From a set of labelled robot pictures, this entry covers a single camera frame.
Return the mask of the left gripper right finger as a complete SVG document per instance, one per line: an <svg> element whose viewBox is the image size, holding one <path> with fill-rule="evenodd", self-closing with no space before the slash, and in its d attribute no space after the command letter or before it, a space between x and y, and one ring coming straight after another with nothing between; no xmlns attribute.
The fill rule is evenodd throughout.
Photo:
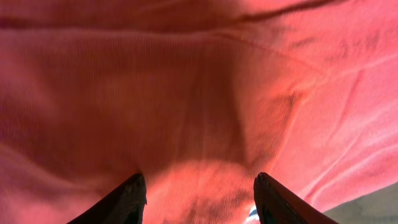
<svg viewBox="0 0 398 224"><path fill-rule="evenodd" d="M261 224L337 224L265 172L254 180L254 201Z"/></svg>

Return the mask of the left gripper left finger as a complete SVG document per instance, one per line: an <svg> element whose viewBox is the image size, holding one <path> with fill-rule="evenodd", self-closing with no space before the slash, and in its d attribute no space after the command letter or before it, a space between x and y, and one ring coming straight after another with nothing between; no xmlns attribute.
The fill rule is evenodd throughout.
<svg viewBox="0 0 398 224"><path fill-rule="evenodd" d="M146 182L134 174L68 224L142 224Z"/></svg>

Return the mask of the red orange polo shirt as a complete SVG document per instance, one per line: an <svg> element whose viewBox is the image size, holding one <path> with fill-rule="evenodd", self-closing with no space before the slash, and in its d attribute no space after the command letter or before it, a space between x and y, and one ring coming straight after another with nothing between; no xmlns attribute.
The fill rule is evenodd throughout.
<svg viewBox="0 0 398 224"><path fill-rule="evenodd" d="M242 223L266 172L324 212L397 181L397 1L1 0L1 222L129 176L145 223Z"/></svg>

